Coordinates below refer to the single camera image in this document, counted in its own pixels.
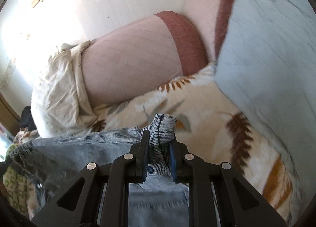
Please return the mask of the pink cylindrical bolster pillow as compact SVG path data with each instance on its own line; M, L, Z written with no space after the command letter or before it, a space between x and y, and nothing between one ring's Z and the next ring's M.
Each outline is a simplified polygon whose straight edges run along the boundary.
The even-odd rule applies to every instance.
M180 14L163 11L91 42L82 55L93 108L129 100L207 64L200 36Z

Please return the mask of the white patterned pillow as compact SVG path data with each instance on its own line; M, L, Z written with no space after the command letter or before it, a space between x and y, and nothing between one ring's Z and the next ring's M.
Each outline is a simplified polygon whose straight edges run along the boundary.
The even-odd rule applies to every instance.
M35 81L31 114L42 138L87 134L97 116L90 106L81 54L90 41L48 58Z

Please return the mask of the leaf pattern fleece blanket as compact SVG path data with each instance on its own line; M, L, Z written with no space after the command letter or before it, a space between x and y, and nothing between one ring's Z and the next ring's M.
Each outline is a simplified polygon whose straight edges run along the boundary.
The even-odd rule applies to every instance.
M209 163L231 163L288 225L299 218L301 203L293 164L275 149L276 140L260 134L220 91L211 66L134 99L98 106L94 114L97 120L89 132L74 137L144 129L157 114L175 116L175 136L190 152Z

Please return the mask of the light blue quilt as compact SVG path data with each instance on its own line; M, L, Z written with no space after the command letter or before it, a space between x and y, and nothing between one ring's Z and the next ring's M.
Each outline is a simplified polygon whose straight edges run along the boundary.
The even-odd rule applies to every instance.
M290 155L302 206L315 195L315 12L308 0L235 0L216 82Z

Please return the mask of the green white patterned cloth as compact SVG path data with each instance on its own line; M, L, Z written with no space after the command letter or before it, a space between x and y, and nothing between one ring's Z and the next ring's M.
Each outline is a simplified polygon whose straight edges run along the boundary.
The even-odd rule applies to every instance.
M3 183L8 192L9 204L25 217L32 219L38 202L31 181L9 166L3 175Z

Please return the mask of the black garment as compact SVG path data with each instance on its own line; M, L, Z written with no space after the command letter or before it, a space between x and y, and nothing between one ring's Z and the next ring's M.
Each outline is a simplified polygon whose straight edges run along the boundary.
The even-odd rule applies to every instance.
M29 131L33 131L37 129L32 117L30 106L27 106L22 110L19 125L22 129L27 128L27 130Z

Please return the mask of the blue denim jeans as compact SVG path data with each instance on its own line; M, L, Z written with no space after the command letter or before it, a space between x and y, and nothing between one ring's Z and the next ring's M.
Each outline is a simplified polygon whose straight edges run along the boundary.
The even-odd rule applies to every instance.
M169 143L177 118L157 114L150 125L148 172L144 183L129 190L129 226L188 226L189 189L172 181ZM124 128L86 136L35 139L10 153L13 168L36 185L40 206L52 199L83 167L104 165L128 153L143 129Z

